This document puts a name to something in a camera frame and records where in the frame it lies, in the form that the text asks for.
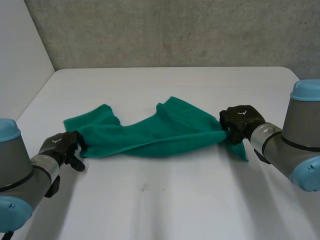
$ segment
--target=green towel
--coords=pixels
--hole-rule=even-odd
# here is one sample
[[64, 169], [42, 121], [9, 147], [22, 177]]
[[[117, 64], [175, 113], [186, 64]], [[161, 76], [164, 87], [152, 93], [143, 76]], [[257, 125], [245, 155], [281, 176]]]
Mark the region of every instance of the green towel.
[[[141, 157], [169, 157], [191, 152], [225, 140], [228, 132], [219, 121], [199, 108], [170, 97], [158, 103], [156, 113], [138, 123], [121, 126], [106, 104], [86, 114], [64, 121], [66, 131], [79, 131], [88, 144], [84, 158], [101, 158], [123, 153]], [[230, 149], [246, 159], [243, 144]]]

